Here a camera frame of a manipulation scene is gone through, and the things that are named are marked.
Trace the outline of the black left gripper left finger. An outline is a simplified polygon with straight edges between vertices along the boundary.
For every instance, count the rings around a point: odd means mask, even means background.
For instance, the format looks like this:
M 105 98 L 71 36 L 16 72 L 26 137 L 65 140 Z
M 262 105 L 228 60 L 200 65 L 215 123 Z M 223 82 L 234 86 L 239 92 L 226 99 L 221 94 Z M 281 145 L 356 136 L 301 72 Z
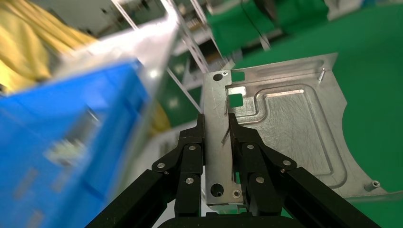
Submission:
M 88 228 L 151 228 L 171 201 L 174 218 L 162 228 L 186 228 L 201 215 L 201 175 L 205 139 L 204 115 L 182 130 L 177 146 L 145 170 L 91 222 Z

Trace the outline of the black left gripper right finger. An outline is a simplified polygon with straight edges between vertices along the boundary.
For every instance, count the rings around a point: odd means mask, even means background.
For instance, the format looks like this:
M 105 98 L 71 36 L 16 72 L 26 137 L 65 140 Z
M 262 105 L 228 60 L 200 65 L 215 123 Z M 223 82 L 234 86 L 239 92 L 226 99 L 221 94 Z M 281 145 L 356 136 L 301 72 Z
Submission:
M 234 170 L 248 224 L 268 228 L 375 228 L 377 223 L 291 158 L 266 146 L 255 129 L 230 113 Z

